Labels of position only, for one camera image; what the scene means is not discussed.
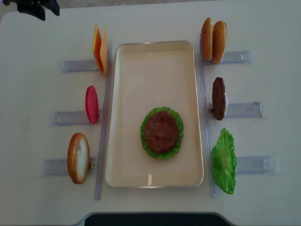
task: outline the burger patty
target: burger patty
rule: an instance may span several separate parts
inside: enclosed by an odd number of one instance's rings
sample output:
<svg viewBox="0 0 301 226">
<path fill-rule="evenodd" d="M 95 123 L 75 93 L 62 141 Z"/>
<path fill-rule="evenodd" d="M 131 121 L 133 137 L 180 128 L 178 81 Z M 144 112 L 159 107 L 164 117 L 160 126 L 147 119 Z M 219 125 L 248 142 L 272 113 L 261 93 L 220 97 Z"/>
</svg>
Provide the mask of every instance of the burger patty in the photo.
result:
<svg viewBox="0 0 301 226">
<path fill-rule="evenodd" d="M 145 126 L 145 140 L 154 153 L 170 151 L 177 143 L 179 131 L 174 117 L 162 111 L 149 117 Z"/>
<path fill-rule="evenodd" d="M 226 111 L 225 83 L 220 77 L 214 80 L 212 88 L 213 115 L 215 119 L 222 120 Z"/>
</svg>

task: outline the red tomato slice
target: red tomato slice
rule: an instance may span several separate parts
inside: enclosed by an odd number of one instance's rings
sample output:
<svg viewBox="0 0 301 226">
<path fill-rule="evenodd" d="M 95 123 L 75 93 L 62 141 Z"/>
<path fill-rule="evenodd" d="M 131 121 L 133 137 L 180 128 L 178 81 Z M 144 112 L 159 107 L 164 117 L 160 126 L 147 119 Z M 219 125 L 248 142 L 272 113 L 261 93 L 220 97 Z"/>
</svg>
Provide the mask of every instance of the red tomato slice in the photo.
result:
<svg viewBox="0 0 301 226">
<path fill-rule="evenodd" d="M 89 86 L 86 92 L 86 113 L 91 124 L 98 119 L 98 98 L 94 86 Z"/>
</svg>

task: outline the sesame bun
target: sesame bun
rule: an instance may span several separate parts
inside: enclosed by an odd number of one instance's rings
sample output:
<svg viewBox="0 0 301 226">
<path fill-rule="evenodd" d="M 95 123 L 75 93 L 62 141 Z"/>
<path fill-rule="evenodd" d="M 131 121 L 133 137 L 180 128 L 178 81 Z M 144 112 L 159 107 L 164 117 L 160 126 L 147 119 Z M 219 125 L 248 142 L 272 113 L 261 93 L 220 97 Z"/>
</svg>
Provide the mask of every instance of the sesame bun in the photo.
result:
<svg viewBox="0 0 301 226">
<path fill-rule="evenodd" d="M 216 65 L 220 63 L 224 55 L 227 44 L 227 25 L 223 21 L 218 21 L 213 28 L 213 52 L 212 62 Z"/>
<path fill-rule="evenodd" d="M 210 17 L 208 17 L 202 27 L 201 31 L 201 52 L 203 59 L 210 61 L 212 59 L 212 39 L 213 39 L 213 24 Z"/>
<path fill-rule="evenodd" d="M 75 184 L 83 184 L 89 168 L 89 144 L 82 133 L 75 133 L 68 149 L 68 173 Z"/>
</svg>

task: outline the tray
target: tray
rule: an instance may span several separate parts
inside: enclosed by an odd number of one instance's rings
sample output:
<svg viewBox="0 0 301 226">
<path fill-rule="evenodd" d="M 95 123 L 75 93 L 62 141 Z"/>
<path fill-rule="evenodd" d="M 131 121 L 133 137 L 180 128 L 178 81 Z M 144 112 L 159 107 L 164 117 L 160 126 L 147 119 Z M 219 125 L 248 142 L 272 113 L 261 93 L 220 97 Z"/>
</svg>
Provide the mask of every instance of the tray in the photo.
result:
<svg viewBox="0 0 301 226">
<path fill-rule="evenodd" d="M 180 152 L 166 161 L 142 147 L 140 126 L 155 107 L 184 122 Z M 193 47 L 188 41 L 125 44 L 116 52 L 105 178 L 112 187 L 194 187 L 203 180 Z"/>
</svg>

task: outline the plastic food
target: plastic food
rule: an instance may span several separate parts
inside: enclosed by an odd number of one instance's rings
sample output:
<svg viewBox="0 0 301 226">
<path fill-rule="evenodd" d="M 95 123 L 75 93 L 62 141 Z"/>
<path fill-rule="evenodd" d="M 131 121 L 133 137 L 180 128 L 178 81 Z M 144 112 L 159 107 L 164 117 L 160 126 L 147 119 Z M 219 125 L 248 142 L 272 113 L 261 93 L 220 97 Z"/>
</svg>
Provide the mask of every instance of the plastic food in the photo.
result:
<svg viewBox="0 0 301 226">
<path fill-rule="evenodd" d="M 226 128 L 221 130 L 221 134 L 211 152 L 211 157 L 215 183 L 225 193 L 233 194 L 236 184 L 237 158 L 233 136 Z"/>
<path fill-rule="evenodd" d="M 91 124 L 98 120 L 98 98 L 94 86 L 89 86 L 86 91 L 86 113 Z"/>
<path fill-rule="evenodd" d="M 201 31 L 201 52 L 204 60 L 212 60 L 212 40 L 213 40 L 213 24 L 212 19 L 208 17 Z"/>
<path fill-rule="evenodd" d="M 95 57 L 95 60 L 98 64 L 100 73 L 103 73 L 103 64 L 100 59 L 100 46 L 102 43 L 102 38 L 100 36 L 98 25 L 95 24 L 94 35 L 93 35 L 93 43 L 92 43 L 92 51 Z"/>
<path fill-rule="evenodd" d="M 213 28 L 212 62 L 218 65 L 224 56 L 227 44 L 227 25 L 218 21 Z"/>
<path fill-rule="evenodd" d="M 223 120 L 228 108 L 228 100 L 227 100 L 224 80 L 220 77 L 217 77 L 213 83 L 212 102 L 213 102 L 213 115 L 215 119 Z"/>
<path fill-rule="evenodd" d="M 105 27 L 103 27 L 103 41 L 100 46 L 100 59 L 103 64 L 103 72 L 105 75 L 107 75 L 108 72 L 108 54 L 109 54 L 109 41 L 108 41 L 108 36 Z"/>
<path fill-rule="evenodd" d="M 170 151 L 164 152 L 164 153 L 154 153 L 151 151 L 151 149 L 148 147 L 148 145 L 146 143 L 145 127 L 146 127 L 146 123 L 147 123 L 149 117 L 158 112 L 161 112 L 161 111 L 168 111 L 173 116 L 175 123 L 177 125 L 177 128 L 178 128 L 178 140 L 177 140 L 175 146 Z M 183 136 L 184 136 L 183 121 L 182 121 L 180 115 L 178 114 L 178 112 L 170 109 L 169 107 L 157 107 L 157 108 L 154 108 L 153 110 L 151 110 L 146 115 L 146 117 L 140 127 L 140 137 L 141 137 L 141 141 L 142 141 L 142 146 L 143 146 L 144 150 L 147 152 L 147 154 L 149 154 L 151 157 L 156 158 L 156 159 L 166 160 L 166 159 L 174 156 L 175 154 L 177 154 L 180 151 Z"/>
<path fill-rule="evenodd" d="M 168 111 L 157 112 L 146 122 L 144 138 L 154 153 L 169 152 L 178 142 L 177 123 Z"/>
<path fill-rule="evenodd" d="M 89 143 L 82 133 L 75 133 L 68 148 L 68 173 L 75 184 L 83 184 L 89 169 Z"/>
</svg>

